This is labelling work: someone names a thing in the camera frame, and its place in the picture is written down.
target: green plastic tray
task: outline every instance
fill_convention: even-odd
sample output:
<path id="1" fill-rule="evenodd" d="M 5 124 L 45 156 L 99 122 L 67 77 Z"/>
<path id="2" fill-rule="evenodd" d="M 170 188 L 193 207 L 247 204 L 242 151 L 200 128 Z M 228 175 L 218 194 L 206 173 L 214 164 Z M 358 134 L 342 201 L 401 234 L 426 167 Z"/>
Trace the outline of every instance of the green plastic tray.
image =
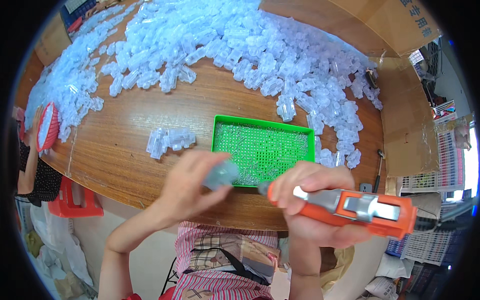
<path id="1" fill-rule="evenodd" d="M 315 161 L 310 128 L 248 118 L 216 115 L 212 152 L 228 152 L 239 167 L 233 186 L 256 187 L 275 180 L 299 160 Z"/>

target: orange tool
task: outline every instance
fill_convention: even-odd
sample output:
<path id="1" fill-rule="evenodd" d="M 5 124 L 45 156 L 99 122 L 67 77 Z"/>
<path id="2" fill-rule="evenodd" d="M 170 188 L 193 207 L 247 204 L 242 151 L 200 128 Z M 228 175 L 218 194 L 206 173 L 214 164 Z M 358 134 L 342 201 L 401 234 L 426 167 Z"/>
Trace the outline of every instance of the orange tool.
<path id="1" fill-rule="evenodd" d="M 274 182 L 258 186 L 260 194 L 272 199 Z M 300 214 L 333 225 L 355 224 L 366 226 L 370 233 L 382 237 L 402 239 L 412 233 L 417 219 L 417 208 L 410 198 L 378 195 L 347 190 L 304 192 L 300 186 L 293 195 L 307 202 Z"/>

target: hammer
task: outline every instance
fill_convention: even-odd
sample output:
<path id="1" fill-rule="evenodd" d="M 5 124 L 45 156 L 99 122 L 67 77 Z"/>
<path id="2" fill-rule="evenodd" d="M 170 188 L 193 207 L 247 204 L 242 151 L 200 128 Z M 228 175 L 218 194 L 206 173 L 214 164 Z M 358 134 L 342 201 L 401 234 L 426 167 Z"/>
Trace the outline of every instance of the hammer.
<path id="1" fill-rule="evenodd" d="M 378 168 L 378 175 L 377 175 L 377 179 L 375 180 L 375 185 L 373 186 L 372 193 L 377 193 L 378 185 L 380 184 L 380 172 L 382 171 L 382 160 L 385 159 L 385 154 L 382 152 L 382 150 L 378 149 L 377 153 L 378 153 L 378 156 L 380 156 L 380 166 Z"/>

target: wood grain surface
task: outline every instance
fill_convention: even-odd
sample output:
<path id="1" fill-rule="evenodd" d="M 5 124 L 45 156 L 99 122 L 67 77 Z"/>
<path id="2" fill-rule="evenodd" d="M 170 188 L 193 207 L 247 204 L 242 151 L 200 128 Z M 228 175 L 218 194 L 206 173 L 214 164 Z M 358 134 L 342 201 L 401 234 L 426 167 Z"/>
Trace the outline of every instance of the wood grain surface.
<path id="1" fill-rule="evenodd" d="M 123 3 L 129 5 L 131 2 L 125 0 Z M 125 39 L 126 23 L 134 14 L 135 11 L 127 16 L 117 26 L 118 32 L 103 44 Z M 94 57 L 98 56 L 97 50 L 94 53 Z M 140 209 L 149 206 L 159 197 L 165 177 L 184 152 L 169 149 L 160 160 L 150 158 L 145 148 L 152 129 L 189 126 L 197 136 L 193 149 L 208 150 L 217 114 L 282 121 L 276 114 L 273 97 L 263 97 L 259 90 L 246 89 L 243 82 L 233 79 L 231 71 L 215 67 L 212 59 L 207 58 L 192 65 L 197 73 L 193 84 L 178 81 L 177 88 L 168 94 L 162 93 L 158 85 L 148 90 L 135 86 L 111 97 L 109 86 L 113 78 L 103 76 L 99 70 L 112 60 L 114 57 L 104 54 L 96 65 L 99 86 L 92 96 L 105 100 L 103 109 L 90 111 L 78 128 L 72 128 L 68 141 L 57 140 L 42 159 L 75 182 L 121 203 Z M 20 86 L 19 89 L 31 87 Z M 348 99 L 357 101 L 357 114 L 364 126 L 359 132 L 360 142 L 355 144 L 362 153 L 360 164 L 351 171 L 358 189 L 359 183 L 373 185 L 375 182 L 379 165 L 376 152 L 383 149 L 382 122 L 380 112 L 366 97 L 355 99 L 349 88 L 345 93 Z M 307 126 L 305 111 L 298 106 L 296 109 L 297 116 L 291 124 Z M 333 128 L 325 127 L 321 141 L 323 148 L 336 151 Z M 385 187 L 384 166 L 380 193 Z M 231 228 L 287 230 L 281 210 L 271 206 L 252 188 L 235 188 L 224 202 L 192 221 Z"/>

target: red plastic stool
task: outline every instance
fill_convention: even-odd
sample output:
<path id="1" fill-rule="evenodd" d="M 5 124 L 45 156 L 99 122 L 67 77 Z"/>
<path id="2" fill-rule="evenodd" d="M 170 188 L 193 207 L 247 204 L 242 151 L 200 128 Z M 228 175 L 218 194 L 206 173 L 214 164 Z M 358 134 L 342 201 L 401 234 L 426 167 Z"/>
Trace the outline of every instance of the red plastic stool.
<path id="1" fill-rule="evenodd" d="M 84 188 L 85 207 L 73 203 L 72 183 L 68 177 L 63 176 L 60 184 L 59 195 L 53 202 L 48 203 L 48 210 L 62 218 L 79 218 L 84 216 L 103 216 L 103 208 L 95 206 L 93 191 Z"/>

